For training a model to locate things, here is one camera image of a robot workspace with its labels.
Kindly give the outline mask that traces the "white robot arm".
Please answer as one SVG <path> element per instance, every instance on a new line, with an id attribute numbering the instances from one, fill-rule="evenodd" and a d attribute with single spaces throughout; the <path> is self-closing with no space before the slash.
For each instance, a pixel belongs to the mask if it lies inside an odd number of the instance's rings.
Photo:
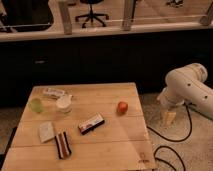
<path id="1" fill-rule="evenodd" d="M 166 111 L 186 104 L 213 121 L 213 88 L 204 84 L 207 77 L 207 69 L 200 63 L 173 69 L 166 74 L 166 86 L 157 100 Z"/>

